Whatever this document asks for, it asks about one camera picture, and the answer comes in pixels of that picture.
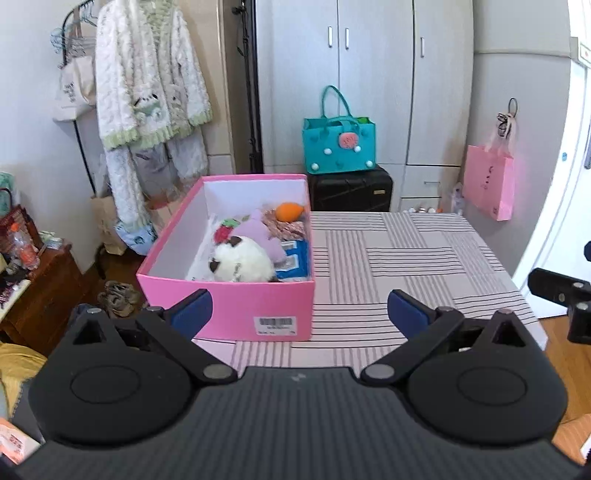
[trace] table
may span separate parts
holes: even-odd
[[[242,375],[247,366],[352,367],[355,374],[406,341],[388,318],[404,290],[431,308],[489,319],[512,309],[545,347],[544,329],[494,253],[461,216],[313,212],[314,318],[308,342],[194,340]]]
[[[31,272],[31,284],[2,319],[10,340],[49,355],[59,343],[68,316],[84,294],[83,277],[70,253],[72,246],[47,249]]]

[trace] orange plush carrot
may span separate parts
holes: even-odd
[[[282,203],[275,209],[275,217],[280,222],[295,222],[304,213],[302,205],[297,203]]]

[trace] white wardrobe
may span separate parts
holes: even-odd
[[[434,206],[462,164],[472,88],[472,0],[256,0],[266,173],[302,173],[301,127],[337,86],[376,123],[392,211]],[[342,115],[336,95],[328,115]]]

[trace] stuffed toy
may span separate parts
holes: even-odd
[[[232,230],[232,236],[245,236],[259,244],[274,264],[285,261],[286,254],[279,238],[271,236],[268,227],[262,222],[262,212],[256,210],[246,221]]]
[[[240,225],[240,222],[234,218],[226,218],[213,234],[213,241],[216,245],[222,244],[230,238],[232,230]]]
[[[231,236],[218,245],[209,262],[216,281],[264,283],[278,281],[265,250],[251,238]]]

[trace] bag handle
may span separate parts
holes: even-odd
[[[334,85],[327,85],[326,87],[324,87],[324,90],[322,91],[322,99],[320,100],[320,109],[322,110],[322,115],[320,117],[326,118],[326,113],[324,112],[324,104],[326,102],[326,95],[328,94],[329,90],[331,90],[331,89],[336,92],[336,94],[339,96],[339,98],[343,102],[343,105],[345,106],[345,108],[347,110],[347,116],[353,118],[353,116],[351,115],[351,110],[349,109],[349,104],[347,103],[347,100],[345,100],[345,97],[343,96],[343,94]]]
[[[344,132],[356,132],[360,133],[359,122],[352,116],[336,116],[334,118],[327,118],[324,128],[322,129],[321,135],[328,136],[329,134],[329,123],[340,123],[343,127]]]
[[[493,145],[499,144],[497,151],[500,151],[502,147],[505,147],[504,150],[509,153],[509,155],[513,155],[513,151],[515,148],[515,136],[517,134],[517,120],[515,120],[515,115],[512,113],[499,113],[499,116],[503,116],[507,119],[507,128],[505,130],[505,136],[501,137],[498,134],[498,128],[495,128],[488,143],[485,145],[485,151],[490,152],[493,148]]]
[[[12,210],[14,208],[14,201],[12,200],[12,192],[10,191],[10,189],[7,189],[6,187],[1,188],[0,192],[7,192],[8,193],[8,197],[10,198],[10,209]]]

